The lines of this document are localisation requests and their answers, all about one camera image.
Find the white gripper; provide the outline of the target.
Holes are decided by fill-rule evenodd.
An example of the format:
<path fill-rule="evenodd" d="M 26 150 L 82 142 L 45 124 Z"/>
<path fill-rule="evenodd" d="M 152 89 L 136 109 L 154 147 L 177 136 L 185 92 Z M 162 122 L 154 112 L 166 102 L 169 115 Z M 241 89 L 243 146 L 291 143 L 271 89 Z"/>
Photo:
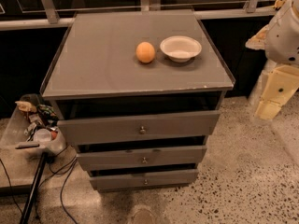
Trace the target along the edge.
<path fill-rule="evenodd" d="M 269 75 L 255 116 L 273 119 L 299 89 L 299 68 L 290 65 L 276 67 Z"/>

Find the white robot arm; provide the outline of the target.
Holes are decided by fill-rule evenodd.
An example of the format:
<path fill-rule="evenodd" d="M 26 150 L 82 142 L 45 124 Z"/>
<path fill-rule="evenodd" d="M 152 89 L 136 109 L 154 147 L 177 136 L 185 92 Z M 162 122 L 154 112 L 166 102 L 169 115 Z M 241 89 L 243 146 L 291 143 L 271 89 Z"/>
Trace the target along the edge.
<path fill-rule="evenodd" d="M 267 75 L 255 116 L 273 119 L 299 89 L 299 0 L 282 0 L 272 20 L 246 42 L 277 64 Z"/>

